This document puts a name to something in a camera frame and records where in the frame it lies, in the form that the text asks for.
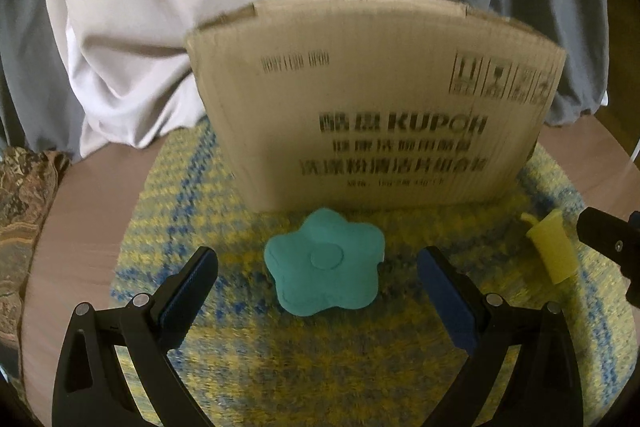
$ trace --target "round table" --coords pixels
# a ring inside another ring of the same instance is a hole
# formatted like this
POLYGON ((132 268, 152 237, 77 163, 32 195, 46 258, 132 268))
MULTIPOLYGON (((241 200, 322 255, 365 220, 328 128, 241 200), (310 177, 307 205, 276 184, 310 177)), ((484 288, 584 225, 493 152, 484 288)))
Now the round table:
MULTIPOLYGON (((640 171, 595 117, 544 127, 540 143, 587 205, 623 219, 640 209, 640 171)), ((25 387, 45 426, 71 313, 81 301, 108 307, 120 242, 161 145, 140 151, 110 144, 72 166, 60 185, 33 258, 22 321, 25 387)))

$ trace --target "woven mat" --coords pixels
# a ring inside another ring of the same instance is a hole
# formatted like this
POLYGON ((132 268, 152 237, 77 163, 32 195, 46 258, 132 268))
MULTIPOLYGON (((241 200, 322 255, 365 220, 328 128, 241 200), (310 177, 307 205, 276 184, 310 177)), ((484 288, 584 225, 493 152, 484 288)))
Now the woven mat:
MULTIPOLYGON (((437 245, 482 292, 512 305, 559 301, 578 357, 586 425, 624 386, 636 335, 618 268, 577 242, 579 194, 538 146, 513 190, 491 204, 391 212, 350 212, 385 233, 380 292, 359 311, 294 317, 276 301, 262 251, 271 235, 296 229, 303 214, 252 214, 206 121, 173 133, 156 160, 124 238, 112 297, 152 293, 199 245, 213 247, 220 277, 170 360, 215 425, 418 426, 462 367, 417 280, 415 259, 437 245), (521 212, 561 208, 581 261, 579 274, 553 286, 524 237, 521 212)), ((516 350, 481 417, 491 417, 516 350)), ((158 422, 126 353, 121 361, 143 415, 158 422)))
POLYGON ((24 399, 20 321, 31 257, 69 158, 4 150, 0 161, 0 365, 24 399))

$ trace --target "teal star-shaped object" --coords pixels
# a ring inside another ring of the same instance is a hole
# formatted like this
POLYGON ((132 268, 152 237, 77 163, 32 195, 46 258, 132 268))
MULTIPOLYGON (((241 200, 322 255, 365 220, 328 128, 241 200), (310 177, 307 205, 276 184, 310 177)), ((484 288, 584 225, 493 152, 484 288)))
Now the teal star-shaped object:
POLYGON ((280 305, 300 317, 371 304, 384 258, 385 236, 378 227, 350 223, 328 208, 310 214, 295 232, 271 237, 264 249, 280 305))

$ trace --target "black mount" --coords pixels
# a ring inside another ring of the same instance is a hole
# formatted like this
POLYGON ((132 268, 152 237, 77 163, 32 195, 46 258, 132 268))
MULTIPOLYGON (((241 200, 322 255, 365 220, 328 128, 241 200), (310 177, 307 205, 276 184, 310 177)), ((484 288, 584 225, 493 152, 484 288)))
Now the black mount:
MULTIPOLYGON (((640 307, 640 212, 627 222, 596 208, 585 208, 576 225, 578 239, 620 266, 629 279, 626 300, 640 307)), ((636 427, 640 425, 640 357, 631 378, 598 427, 636 427)))
POLYGON ((507 389, 482 427, 582 427, 582 389, 574 346, 559 304, 541 310, 509 306, 482 295, 429 247, 418 254, 418 275, 454 344, 469 358, 422 427, 471 427, 510 346, 520 345, 507 389))
POLYGON ((164 427, 213 427, 166 357, 180 346, 218 277, 216 253, 200 247, 153 295, 124 308, 76 306, 53 391, 53 427, 150 427, 122 374, 114 346, 127 346, 164 427))

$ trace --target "yellow and blue rug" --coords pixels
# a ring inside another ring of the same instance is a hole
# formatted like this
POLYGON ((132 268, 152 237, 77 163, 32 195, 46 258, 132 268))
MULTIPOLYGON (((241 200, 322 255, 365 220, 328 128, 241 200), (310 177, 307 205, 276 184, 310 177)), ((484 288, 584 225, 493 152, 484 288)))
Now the yellow and blue rug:
MULTIPOLYGON (((564 172, 538 146, 513 189, 489 204, 350 212, 383 230, 380 292, 359 311, 294 317, 278 304, 262 258, 268 238, 304 214, 252 214, 242 205, 207 121, 174 132, 162 148, 122 243, 112 297, 119 305, 153 293, 200 245, 214 248, 220 276, 170 360, 218 427, 419 426, 457 375, 456 349, 420 287, 416 254, 436 245, 482 292, 512 305, 562 304, 578 357, 585 425, 622 389, 636 360, 636 333, 619 269, 578 243, 583 208, 564 172), (518 216, 564 214, 580 271, 553 286, 518 216)), ((513 364, 516 352, 510 351, 513 364)), ((132 393, 158 423, 126 352, 132 393)), ((509 363, 482 412, 491 417, 509 363)))

